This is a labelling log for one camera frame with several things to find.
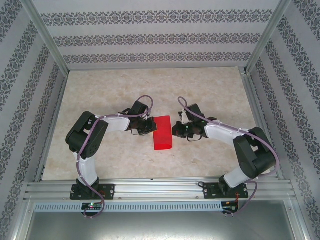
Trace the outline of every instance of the beige floor surface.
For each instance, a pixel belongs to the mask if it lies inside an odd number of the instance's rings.
[[[183,96],[189,104],[197,103],[207,118],[239,128],[255,126],[237,67],[71,72],[43,180],[77,178],[65,138],[84,111],[114,114],[130,108],[141,95],[153,97],[152,116],[170,115],[172,125],[181,110],[177,98]],[[233,146],[217,140],[173,137],[172,149],[154,151],[152,133],[133,136],[129,131],[106,134],[95,156],[100,179],[221,176],[238,166]]]

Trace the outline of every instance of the enclosure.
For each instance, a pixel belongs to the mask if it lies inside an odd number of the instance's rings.
[[[0,239],[320,239],[319,4],[1,0]],[[237,168],[233,146],[173,136],[155,151],[152,133],[112,132],[95,156],[112,200],[84,219],[66,136],[83,112],[117,114],[143,95],[171,126],[182,96],[207,118],[260,127],[280,168],[224,216],[235,199],[206,199],[199,183]]]

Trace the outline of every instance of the wire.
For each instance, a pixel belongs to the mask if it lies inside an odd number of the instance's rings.
[[[256,135],[251,134],[250,132],[243,131],[243,130],[241,130],[240,128],[236,128],[236,127],[233,127],[233,126],[224,124],[224,123],[222,123],[222,122],[220,122],[220,121],[217,121],[217,120],[211,121],[211,120],[209,120],[209,119],[207,119],[207,118],[205,118],[205,117],[203,117],[203,116],[200,116],[199,114],[196,114],[195,112],[193,112],[193,111],[191,111],[190,109],[187,108],[187,106],[188,106],[187,100],[186,100],[184,97],[182,97],[182,96],[179,96],[179,97],[178,97],[178,102],[180,103],[180,105],[181,105],[186,111],[188,111],[188,112],[191,113],[192,115],[194,115],[194,116],[196,116],[196,117],[198,117],[198,118],[200,118],[200,119],[202,119],[202,120],[204,120],[204,121],[207,121],[208,123],[211,123],[211,124],[214,124],[214,125],[216,125],[216,126],[221,126],[221,127],[230,129],[230,130],[232,130],[232,131],[235,131],[235,132],[239,132],[239,133],[248,135],[249,137],[251,137],[251,138],[259,141],[259,142],[262,143],[263,145],[265,145],[265,146],[271,151],[271,153],[273,154],[276,163],[275,163],[275,168],[274,168],[274,170],[272,170],[272,171],[269,172],[269,173],[261,174],[260,176],[269,176],[269,175],[272,175],[272,174],[274,174],[274,173],[277,172],[277,170],[278,170],[278,168],[279,168],[279,163],[280,163],[279,157],[278,157],[276,151],[273,149],[273,147],[270,146],[266,141],[264,141],[263,139],[261,139],[260,137],[258,137],[258,136],[256,136]]]
[[[231,214],[232,217],[233,217],[234,215],[237,215],[238,213],[241,213],[241,212],[248,206],[248,204],[249,204],[250,201],[254,198],[254,196],[255,196],[255,194],[256,194],[256,192],[257,192],[257,190],[258,190],[258,183],[257,183],[256,181],[248,181],[248,182],[246,182],[246,183],[247,183],[247,184],[255,184],[255,188],[254,188],[254,190],[253,190],[253,193],[252,193],[251,196],[249,197],[249,199],[245,202],[245,204],[244,204],[238,211],[236,211],[236,212],[231,212],[231,211],[229,211],[229,210],[223,209],[224,212]],[[238,197],[235,201],[236,201],[237,204],[239,205],[239,197]]]
[[[145,136],[145,135],[147,135],[145,132],[142,133],[142,134],[133,134],[132,129],[131,129],[131,134],[132,134],[133,136]]]
[[[187,141],[188,141],[188,142],[192,143],[192,142],[200,141],[200,140],[202,139],[202,136],[200,136],[200,138],[199,138],[199,139],[197,139],[197,140],[193,140],[193,141],[191,141],[191,140],[190,140],[190,138],[189,138],[188,136],[186,137],[186,139],[187,139]]]
[[[238,207],[239,206],[239,193],[235,193],[235,201],[234,201],[235,203],[236,203],[236,206],[235,207]]]
[[[106,196],[105,191],[100,190],[99,193],[102,194],[103,196]]]
[[[198,182],[198,186],[200,187],[200,188],[204,188],[204,185],[205,185],[205,183],[203,182],[203,181],[200,181],[200,182]]]
[[[151,109],[153,108],[153,106],[154,106],[154,100],[153,100],[152,97],[149,96],[149,95],[143,95],[143,96],[139,97],[139,98],[137,99],[137,101],[139,101],[139,100],[142,99],[142,98],[149,98],[149,99],[151,100],[151,106],[150,106],[150,108],[149,108],[147,111],[145,111],[144,113],[142,113],[142,114],[138,114],[138,115],[123,115],[123,114],[120,114],[120,113],[119,113],[119,114],[111,114],[111,115],[105,115],[105,116],[99,117],[99,118],[94,122],[92,128],[90,129],[90,132],[89,132],[88,136],[86,137],[86,139],[85,139],[85,141],[84,141],[84,143],[83,143],[80,151],[78,152],[78,155],[76,156],[76,170],[77,170],[77,172],[78,172],[78,174],[79,174],[80,179],[82,180],[82,182],[84,183],[84,185],[86,185],[91,191],[93,191],[95,194],[97,194],[97,195],[101,198],[101,203],[102,203],[101,210],[100,210],[99,212],[97,212],[97,213],[96,213],[95,215],[93,215],[93,216],[88,216],[88,215],[86,215],[86,212],[87,212],[87,210],[89,209],[89,208],[86,208],[86,209],[84,210],[84,212],[83,212],[83,215],[84,215],[85,218],[89,217],[90,219],[93,219],[93,218],[98,217],[98,216],[104,211],[105,206],[106,206],[106,203],[105,203],[104,197],[103,197],[98,191],[96,191],[93,187],[91,187],[91,186],[87,183],[87,181],[84,179],[84,177],[82,176],[82,173],[81,173],[81,171],[80,171],[80,158],[81,158],[81,154],[82,154],[83,151],[85,150],[85,148],[86,148],[86,146],[87,146],[87,144],[88,144],[88,142],[89,142],[89,139],[90,139],[90,137],[91,137],[91,135],[92,135],[95,127],[97,126],[97,124],[98,124],[98,122],[99,122],[100,120],[102,120],[102,119],[104,119],[104,118],[110,118],[110,117],[139,118],[139,117],[142,117],[142,116],[148,114],[148,113],[151,111]]]

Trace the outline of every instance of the red object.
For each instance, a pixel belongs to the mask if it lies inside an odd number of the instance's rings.
[[[170,116],[154,118],[156,131],[153,132],[154,150],[172,149],[172,130]]]

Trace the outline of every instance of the patterned wallpaper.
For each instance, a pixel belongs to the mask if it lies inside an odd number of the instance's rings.
[[[312,239],[320,239],[320,1],[294,0],[251,72]]]
[[[244,67],[279,0],[35,0],[68,67]]]
[[[0,240],[48,140],[65,76],[18,0],[0,0]]]

